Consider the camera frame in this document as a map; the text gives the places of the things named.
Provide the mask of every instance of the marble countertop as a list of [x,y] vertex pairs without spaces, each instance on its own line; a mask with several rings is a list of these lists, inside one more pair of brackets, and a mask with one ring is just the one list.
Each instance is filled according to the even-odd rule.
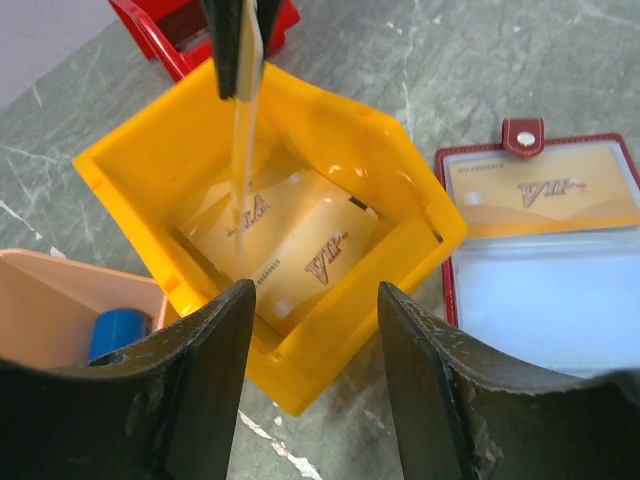
[[[302,21],[271,61],[395,116],[430,164],[523,116],[544,117],[548,137],[619,132],[640,158],[636,0],[296,4]],[[114,23],[1,109],[0,248],[148,275],[71,160],[171,85]],[[443,314],[439,274],[415,296]],[[302,416],[250,381],[240,410],[232,480],[402,478],[378,338]]]

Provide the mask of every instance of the blue cylinder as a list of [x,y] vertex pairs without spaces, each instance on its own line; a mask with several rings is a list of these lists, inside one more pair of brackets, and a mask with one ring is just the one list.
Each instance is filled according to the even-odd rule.
[[143,338],[147,320],[135,310],[120,308],[101,313],[96,319],[89,348],[89,361]]

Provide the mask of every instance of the printed logo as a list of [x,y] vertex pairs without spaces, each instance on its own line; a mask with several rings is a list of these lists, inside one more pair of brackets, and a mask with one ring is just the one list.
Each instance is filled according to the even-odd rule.
[[307,263],[304,271],[313,274],[314,277],[320,280],[320,283],[327,285],[329,283],[327,265],[333,263],[333,261],[338,258],[338,255],[342,253],[342,250],[340,250],[340,242],[343,238],[347,238],[347,232],[342,235],[339,233],[332,235],[329,241],[315,254],[313,259]]
[[242,228],[246,232],[253,227],[263,217],[263,215],[269,210],[271,206],[264,201],[262,196],[254,195],[253,197],[253,210],[249,209],[244,212],[242,219]]
[[561,178],[546,182],[521,183],[518,188],[522,192],[522,205],[524,208],[530,208],[542,192],[545,197],[557,197],[565,195],[570,188],[583,189],[585,186],[575,179]]

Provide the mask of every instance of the red clip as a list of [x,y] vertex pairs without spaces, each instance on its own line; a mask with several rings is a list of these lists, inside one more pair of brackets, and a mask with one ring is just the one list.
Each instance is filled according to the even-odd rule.
[[502,147],[520,158],[533,158],[544,150],[542,118],[511,118],[502,122]]

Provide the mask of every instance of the yellow bin front lip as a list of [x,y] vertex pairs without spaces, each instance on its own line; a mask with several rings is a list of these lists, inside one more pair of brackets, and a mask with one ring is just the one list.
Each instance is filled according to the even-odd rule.
[[[230,148],[231,111],[217,98],[208,61],[74,161],[182,316],[219,288],[171,242],[164,213],[210,167],[212,144],[222,153]],[[395,119],[271,65],[257,137],[327,176],[336,159],[367,165],[367,184],[331,179],[397,223],[362,268],[285,338],[274,340],[256,322],[247,374],[284,411],[299,415],[375,332],[377,283],[391,281],[412,293],[463,242],[467,226]],[[433,248],[431,230],[442,238]]]

